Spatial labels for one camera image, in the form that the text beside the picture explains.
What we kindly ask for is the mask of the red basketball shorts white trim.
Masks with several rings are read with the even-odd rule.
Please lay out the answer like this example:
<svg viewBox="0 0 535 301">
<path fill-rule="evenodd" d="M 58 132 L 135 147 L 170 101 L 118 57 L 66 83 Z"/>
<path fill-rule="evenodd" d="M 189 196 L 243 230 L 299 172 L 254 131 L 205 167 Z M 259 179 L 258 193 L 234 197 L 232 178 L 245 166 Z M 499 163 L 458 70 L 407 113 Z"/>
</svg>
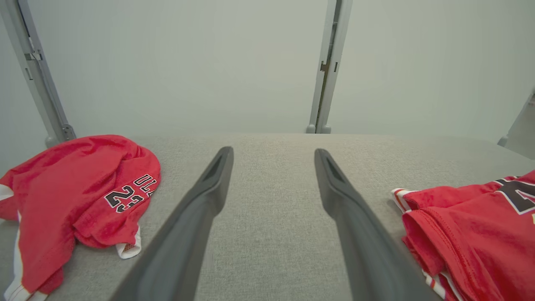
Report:
<svg viewBox="0 0 535 301">
<path fill-rule="evenodd" d="M 139 220 L 161 182 L 147 148 L 120 135 L 77 138 L 0 178 L 0 219 L 19 223 L 6 301 L 44 301 L 63 282 L 75 244 L 142 250 Z"/>
</svg>

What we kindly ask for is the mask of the red basketball jersey number 23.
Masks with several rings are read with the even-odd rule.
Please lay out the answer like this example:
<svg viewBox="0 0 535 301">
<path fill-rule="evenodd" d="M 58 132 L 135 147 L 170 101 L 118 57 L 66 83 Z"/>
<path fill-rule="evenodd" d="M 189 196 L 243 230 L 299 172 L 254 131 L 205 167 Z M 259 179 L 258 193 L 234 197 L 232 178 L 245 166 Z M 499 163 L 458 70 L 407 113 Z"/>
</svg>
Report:
<svg viewBox="0 0 535 301">
<path fill-rule="evenodd" d="M 403 242 L 444 301 L 535 301 L 535 170 L 391 193 Z"/>
</svg>

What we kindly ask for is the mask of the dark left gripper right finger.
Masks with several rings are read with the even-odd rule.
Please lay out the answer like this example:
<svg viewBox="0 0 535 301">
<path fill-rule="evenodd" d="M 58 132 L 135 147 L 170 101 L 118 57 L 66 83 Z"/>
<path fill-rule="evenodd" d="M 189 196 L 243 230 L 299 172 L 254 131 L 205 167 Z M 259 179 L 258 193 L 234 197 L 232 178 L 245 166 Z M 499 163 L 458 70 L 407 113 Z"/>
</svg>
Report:
<svg viewBox="0 0 535 301">
<path fill-rule="evenodd" d="M 439 301 L 331 154 L 316 149 L 314 164 L 323 208 L 336 223 L 353 301 Z"/>
</svg>

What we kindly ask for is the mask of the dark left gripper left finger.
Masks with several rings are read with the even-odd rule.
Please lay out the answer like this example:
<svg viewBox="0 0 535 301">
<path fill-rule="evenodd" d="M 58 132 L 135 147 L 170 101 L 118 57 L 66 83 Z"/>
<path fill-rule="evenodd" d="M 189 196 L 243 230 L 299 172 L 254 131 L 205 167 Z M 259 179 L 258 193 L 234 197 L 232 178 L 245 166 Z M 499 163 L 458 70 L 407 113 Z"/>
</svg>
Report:
<svg viewBox="0 0 535 301">
<path fill-rule="evenodd" d="M 111 301 L 194 301 L 210 229 L 225 206 L 233 162 L 232 147 L 216 153 Z"/>
</svg>

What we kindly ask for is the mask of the grey double partition post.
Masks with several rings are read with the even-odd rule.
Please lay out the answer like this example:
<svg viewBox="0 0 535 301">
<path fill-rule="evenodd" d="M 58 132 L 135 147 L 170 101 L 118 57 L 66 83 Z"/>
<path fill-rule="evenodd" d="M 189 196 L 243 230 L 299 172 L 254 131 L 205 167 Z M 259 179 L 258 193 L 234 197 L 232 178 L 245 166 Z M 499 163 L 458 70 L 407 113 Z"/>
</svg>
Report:
<svg viewBox="0 0 535 301">
<path fill-rule="evenodd" d="M 327 0 L 320 58 L 316 68 L 313 105 L 307 134 L 329 134 L 328 123 L 336 80 L 339 74 L 353 0 Z"/>
</svg>

